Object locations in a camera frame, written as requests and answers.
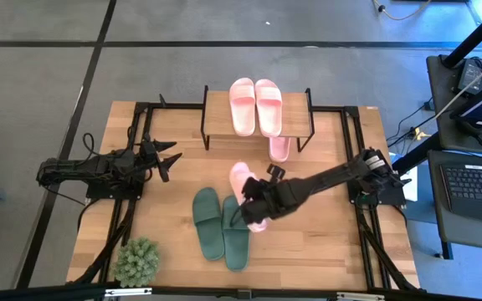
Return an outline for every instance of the gray carpet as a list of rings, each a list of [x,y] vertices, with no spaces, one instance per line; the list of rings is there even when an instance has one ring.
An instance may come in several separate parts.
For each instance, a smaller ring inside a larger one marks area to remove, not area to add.
[[[107,3],[0,0],[0,39],[95,40]],[[405,15],[418,5],[391,2],[387,6],[393,14]],[[379,17],[364,0],[126,0],[118,2],[107,38],[451,42],[462,40],[473,29],[473,19],[462,3],[433,3],[417,17],[395,23]],[[71,156],[86,155],[80,142],[86,131],[100,143],[113,100],[157,101],[162,93],[167,101],[200,102],[205,84],[226,89],[240,76],[271,78],[284,91],[311,87],[317,105],[378,106],[385,131],[392,135],[398,121],[430,97],[425,58],[447,52],[411,48],[106,48]],[[482,57],[482,51],[474,54]],[[8,195],[0,202],[0,289],[13,286],[44,193],[34,175],[40,161],[58,153],[90,55],[90,48],[0,48],[0,189]],[[428,116],[428,112],[418,113],[403,127]],[[85,188],[64,185],[61,191],[83,199]],[[58,198],[33,286],[64,282],[79,210],[74,203]],[[427,255],[440,249],[435,226],[411,222],[409,231],[424,288],[482,296],[482,267],[470,266],[482,262],[481,249],[456,247],[456,259],[444,262]],[[448,277],[438,277],[441,273]]]

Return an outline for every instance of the shoe rack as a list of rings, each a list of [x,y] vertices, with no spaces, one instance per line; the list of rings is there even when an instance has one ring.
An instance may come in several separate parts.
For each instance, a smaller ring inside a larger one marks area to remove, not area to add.
[[[202,122],[200,131],[206,151],[211,137],[214,139],[237,136],[233,130],[232,112],[228,91],[204,89]],[[282,132],[280,137],[296,138],[297,151],[301,152],[315,133],[314,112],[310,88],[305,92],[282,93]],[[259,130],[258,114],[256,129],[251,137],[264,137]]]

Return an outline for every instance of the wooden table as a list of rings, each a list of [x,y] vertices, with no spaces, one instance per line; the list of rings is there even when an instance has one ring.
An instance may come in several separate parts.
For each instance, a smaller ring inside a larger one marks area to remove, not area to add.
[[[101,153],[126,146],[126,129],[134,107],[134,102],[113,103]],[[359,109],[366,146],[387,155],[378,108]],[[301,153],[291,144],[290,158],[280,164],[286,170],[286,178],[310,176],[346,162],[339,114],[315,112],[314,118],[315,135],[310,144]],[[252,233],[249,266],[244,272],[228,271],[223,259],[209,262],[203,257],[192,222],[192,199],[197,191],[213,187],[223,200],[233,194],[228,173],[235,162],[245,161],[258,176],[269,178],[265,170],[270,160],[269,142],[262,137],[214,140],[210,150],[205,151],[200,122],[200,110],[153,111],[151,137],[177,141],[162,155],[183,152],[183,157],[171,168],[168,183],[154,176],[137,202],[131,237],[148,237],[158,242],[161,252],[161,270],[151,285],[365,290],[356,216],[345,184],[312,196],[296,213],[271,222],[264,232]],[[356,141],[353,131],[352,141]],[[113,204],[112,200],[99,201],[84,214],[68,280],[82,274],[104,246]],[[393,207],[380,206],[378,212],[387,253],[408,281],[418,286],[403,217]],[[373,251],[371,258],[376,284],[381,286]]]

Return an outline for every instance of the slipper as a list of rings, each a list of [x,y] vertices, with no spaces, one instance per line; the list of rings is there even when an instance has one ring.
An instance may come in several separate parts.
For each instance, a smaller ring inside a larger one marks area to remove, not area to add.
[[[265,137],[278,137],[282,131],[282,94],[272,81],[260,79],[256,88],[259,130]]]
[[[245,162],[235,163],[230,171],[230,185],[232,186],[233,194],[239,205],[245,202],[242,191],[244,183],[250,177],[257,179],[256,175],[253,172],[250,172],[249,166],[247,166]],[[267,227],[268,220],[268,218],[265,218],[261,223],[253,222],[249,224],[248,227],[252,232],[262,232]]]
[[[240,136],[252,135],[256,128],[256,99],[252,80],[248,78],[236,80],[230,87],[229,98],[233,130]]]
[[[249,265],[250,231],[238,210],[235,196],[228,196],[223,203],[224,257],[226,267],[233,272],[241,272]]]
[[[275,162],[285,162],[290,155],[289,137],[269,138],[269,157]]]
[[[202,254],[207,260],[218,260],[224,255],[224,239],[221,228],[221,209],[217,192],[203,188],[192,201],[192,219],[197,228]]]

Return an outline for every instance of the white cable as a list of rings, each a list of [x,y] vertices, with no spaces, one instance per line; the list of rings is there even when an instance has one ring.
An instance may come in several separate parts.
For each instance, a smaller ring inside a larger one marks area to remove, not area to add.
[[[447,105],[445,105],[435,116],[434,118],[432,118],[431,120],[429,120],[428,122],[426,122],[424,125],[426,125],[427,123],[429,123],[430,121],[432,120],[436,120],[438,117],[440,117],[441,114],[443,114],[447,109],[448,107],[455,101],[459,98],[460,95],[462,95],[462,93],[464,93],[467,89],[469,89],[469,87],[471,87],[473,84],[475,84],[476,81],[478,81],[479,79],[482,78],[482,74],[479,74],[474,80],[471,81],[471,83],[469,83],[467,86],[464,87],[464,89],[460,90],[460,92],[458,92],[455,97],[453,97],[452,100],[450,100],[448,102]]]
[[[409,15],[406,16],[406,17],[402,17],[402,18],[395,18],[395,17],[393,17],[390,13],[388,13],[388,12],[386,11],[385,8],[382,9],[382,12],[385,13],[385,14],[386,14],[390,19],[392,19],[392,20],[402,21],[402,20],[404,20],[404,19],[408,19],[408,18],[412,17],[413,15],[415,15],[415,14],[417,14],[417,13],[420,13],[420,12],[423,11],[423,10],[428,6],[428,4],[431,3],[432,1],[433,1],[433,0],[428,0],[428,1],[427,1],[426,3],[424,3],[420,8],[418,8],[417,11],[415,11],[414,13],[409,14]],[[377,9],[378,9],[379,7],[381,7],[381,4],[380,4],[377,0],[373,0],[373,2],[377,5]]]

